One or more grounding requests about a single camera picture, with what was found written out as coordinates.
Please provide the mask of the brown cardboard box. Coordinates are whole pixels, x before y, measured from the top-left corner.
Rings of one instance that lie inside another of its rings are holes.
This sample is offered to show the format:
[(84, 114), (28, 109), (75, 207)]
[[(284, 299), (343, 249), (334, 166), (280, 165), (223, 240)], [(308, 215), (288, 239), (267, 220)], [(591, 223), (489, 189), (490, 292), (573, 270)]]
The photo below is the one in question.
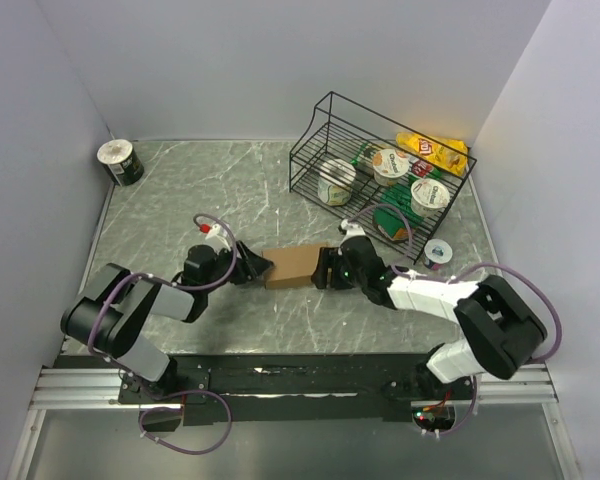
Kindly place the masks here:
[(262, 256), (274, 264), (264, 274), (265, 288), (281, 290), (310, 287), (320, 250), (328, 246), (327, 242), (320, 242), (263, 250)]

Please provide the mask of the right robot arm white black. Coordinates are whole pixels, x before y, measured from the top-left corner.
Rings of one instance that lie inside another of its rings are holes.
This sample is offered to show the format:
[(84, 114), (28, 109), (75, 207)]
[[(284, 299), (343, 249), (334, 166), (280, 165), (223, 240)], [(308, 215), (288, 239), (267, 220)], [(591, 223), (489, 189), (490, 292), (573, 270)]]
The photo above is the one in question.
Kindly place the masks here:
[(420, 312), (457, 325), (462, 337), (427, 354), (417, 386), (436, 399), (453, 382), (488, 373), (510, 379), (547, 338), (539, 317), (507, 280), (436, 281), (404, 267), (391, 268), (364, 234), (319, 250), (311, 282), (318, 289), (359, 289), (373, 304)]

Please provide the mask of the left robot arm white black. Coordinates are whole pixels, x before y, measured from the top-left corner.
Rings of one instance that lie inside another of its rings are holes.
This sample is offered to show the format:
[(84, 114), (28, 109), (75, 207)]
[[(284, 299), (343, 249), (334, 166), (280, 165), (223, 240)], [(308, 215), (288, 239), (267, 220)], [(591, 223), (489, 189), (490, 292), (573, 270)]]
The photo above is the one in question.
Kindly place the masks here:
[(123, 370), (154, 401), (165, 402), (187, 381), (177, 373), (177, 360), (142, 335), (148, 317), (193, 323), (208, 307), (211, 292), (227, 283), (259, 280), (273, 267), (241, 241), (218, 251), (191, 247), (170, 282), (109, 263), (65, 311), (60, 328), (89, 353)]

